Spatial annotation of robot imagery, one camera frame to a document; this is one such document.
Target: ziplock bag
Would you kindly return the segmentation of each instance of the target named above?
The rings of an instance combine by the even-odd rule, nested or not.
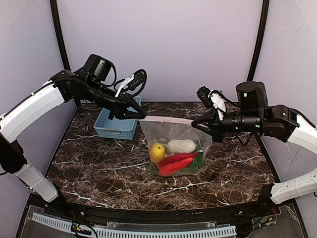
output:
[[[190,175],[204,169],[212,137],[193,128],[192,120],[147,116],[139,122],[149,146],[152,175]]]

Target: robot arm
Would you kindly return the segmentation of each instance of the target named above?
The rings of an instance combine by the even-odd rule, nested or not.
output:
[[[2,168],[8,173],[15,174],[46,202],[53,202],[58,197],[61,200],[63,196],[58,192],[58,188],[24,157],[17,138],[40,117],[71,99],[88,100],[99,107],[107,108],[110,110],[109,119],[114,117],[143,119],[146,114],[133,97],[144,89],[147,80],[146,72],[141,69],[130,75],[129,83],[121,85],[120,91],[116,93],[109,89],[115,81],[112,85],[101,83],[105,81],[112,67],[116,78],[115,67],[111,62],[100,56],[90,55],[84,67],[74,73],[68,70],[59,72],[41,88],[0,117],[0,164]],[[126,93],[128,90],[135,90],[140,85],[142,86],[137,93],[132,95]]]
[[[300,145],[317,154],[317,130],[301,112],[284,105],[269,107],[265,86],[261,82],[244,82],[236,87],[240,110],[224,111],[223,118],[211,102],[213,91],[206,87],[197,94],[207,108],[213,108],[195,119],[192,126],[222,142],[227,132],[250,132],[275,137],[283,142]],[[317,191],[317,169],[287,182],[270,185],[268,196],[275,204]]]

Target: dark marble tabletop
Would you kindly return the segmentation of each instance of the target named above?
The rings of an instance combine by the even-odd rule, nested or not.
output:
[[[142,107],[148,115],[187,119],[207,111],[201,103]],[[70,202],[118,209],[199,209],[254,201],[263,185],[274,182],[255,138],[243,147],[231,134],[211,145],[204,171],[169,178],[150,175],[139,124],[133,141],[99,138],[93,126],[100,111],[92,104],[78,109],[48,171]]]

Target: yellow fruit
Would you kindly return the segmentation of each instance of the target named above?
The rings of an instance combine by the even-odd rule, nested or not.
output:
[[[156,143],[150,149],[150,160],[159,163],[165,158],[165,148],[162,144]]]

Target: white wall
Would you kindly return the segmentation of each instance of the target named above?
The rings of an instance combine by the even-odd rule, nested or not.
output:
[[[270,105],[297,108],[317,123],[317,1],[270,1],[256,81],[266,85]],[[317,156],[296,145],[265,138],[283,181],[317,167]],[[297,199],[309,237],[317,237],[317,198]]]
[[[236,98],[252,59],[262,1],[60,1],[74,68],[95,53],[118,77],[148,73],[144,101],[197,101],[203,85]]]
[[[50,1],[2,0],[0,7],[0,114],[63,69],[53,29]],[[73,103],[48,113],[18,141],[43,173],[69,123]],[[0,177],[0,237],[15,237],[29,196],[17,177]]]

